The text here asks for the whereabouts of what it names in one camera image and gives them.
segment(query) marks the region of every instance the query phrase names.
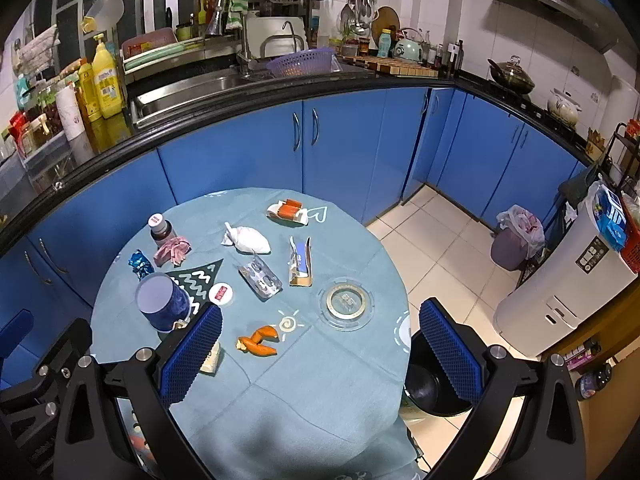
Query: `green striped towel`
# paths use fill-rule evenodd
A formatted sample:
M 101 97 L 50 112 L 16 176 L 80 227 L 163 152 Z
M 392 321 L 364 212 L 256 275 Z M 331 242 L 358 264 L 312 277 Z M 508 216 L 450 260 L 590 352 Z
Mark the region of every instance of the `green striped towel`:
M 234 28 L 242 28 L 240 15 L 246 14 L 249 6 L 249 0 L 229 0 L 229 16 L 226 19 L 226 30 Z

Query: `red basket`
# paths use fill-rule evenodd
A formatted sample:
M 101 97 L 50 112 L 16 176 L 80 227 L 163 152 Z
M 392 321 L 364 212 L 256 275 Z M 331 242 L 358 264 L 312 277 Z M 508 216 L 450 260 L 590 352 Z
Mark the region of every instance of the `red basket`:
M 622 256 L 622 259 L 632 272 L 640 272 L 640 230 L 638 230 L 633 217 L 629 214 L 625 201 L 620 199 L 620 203 L 626 219 L 626 243 L 620 251 L 620 256 Z

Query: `red label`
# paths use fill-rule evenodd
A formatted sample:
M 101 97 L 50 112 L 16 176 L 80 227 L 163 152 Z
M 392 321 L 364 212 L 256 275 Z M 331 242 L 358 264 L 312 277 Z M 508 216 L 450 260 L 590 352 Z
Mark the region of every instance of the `red label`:
M 222 296 L 225 295 L 225 292 L 226 292 L 226 286 L 223 285 L 220 287 L 220 289 L 218 290 L 218 292 L 214 297 L 216 298 L 217 301 L 220 301 L 222 299 Z

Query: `bottle cap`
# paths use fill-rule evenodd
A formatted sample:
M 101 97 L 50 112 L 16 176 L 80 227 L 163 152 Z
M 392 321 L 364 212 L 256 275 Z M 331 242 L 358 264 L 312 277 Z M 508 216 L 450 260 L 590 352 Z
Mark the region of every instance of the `bottle cap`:
M 209 290 L 209 301 L 217 306 L 226 305 L 234 296 L 234 291 L 228 283 L 215 283 Z
M 147 223 L 149 227 L 151 227 L 151 231 L 154 233 L 161 233 L 166 228 L 166 220 L 160 213 L 151 215 L 149 217 L 149 222 Z

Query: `pink cloth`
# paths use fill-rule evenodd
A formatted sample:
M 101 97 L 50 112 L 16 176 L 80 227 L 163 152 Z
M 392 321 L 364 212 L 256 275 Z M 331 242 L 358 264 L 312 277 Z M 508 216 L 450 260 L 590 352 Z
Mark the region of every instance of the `pink cloth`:
M 179 266 L 185 259 L 187 253 L 191 251 L 191 244 L 184 236 L 176 236 L 169 238 L 162 247 L 160 247 L 156 254 L 154 254 L 154 261 L 158 267 L 167 263 L 169 260 L 175 266 Z

